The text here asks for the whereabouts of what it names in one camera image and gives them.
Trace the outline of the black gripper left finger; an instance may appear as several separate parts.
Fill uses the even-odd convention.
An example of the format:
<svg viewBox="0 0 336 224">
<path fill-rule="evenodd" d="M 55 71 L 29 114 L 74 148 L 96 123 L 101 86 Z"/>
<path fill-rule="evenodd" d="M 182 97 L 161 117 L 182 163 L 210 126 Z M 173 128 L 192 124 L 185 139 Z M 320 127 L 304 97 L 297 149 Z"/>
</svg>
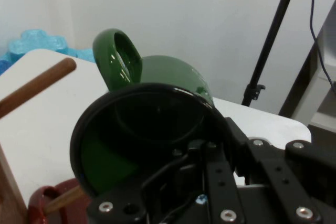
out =
<svg viewBox="0 0 336 224">
<path fill-rule="evenodd" d="M 96 197 L 89 223 L 244 223 L 221 144 L 192 141 L 182 156 L 142 169 Z"/>
</svg>

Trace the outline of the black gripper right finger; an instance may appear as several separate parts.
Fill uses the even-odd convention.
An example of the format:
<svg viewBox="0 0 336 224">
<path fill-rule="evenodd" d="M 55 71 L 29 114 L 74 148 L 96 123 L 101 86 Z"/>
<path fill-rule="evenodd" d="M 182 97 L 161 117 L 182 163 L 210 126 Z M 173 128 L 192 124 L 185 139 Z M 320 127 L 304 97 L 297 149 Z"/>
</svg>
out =
<svg viewBox="0 0 336 224">
<path fill-rule="evenodd" d="M 251 184 L 266 184 L 287 223 L 322 223 L 322 214 L 285 161 L 284 150 L 253 143 L 231 118 L 225 118 L 235 172 Z"/>
</svg>

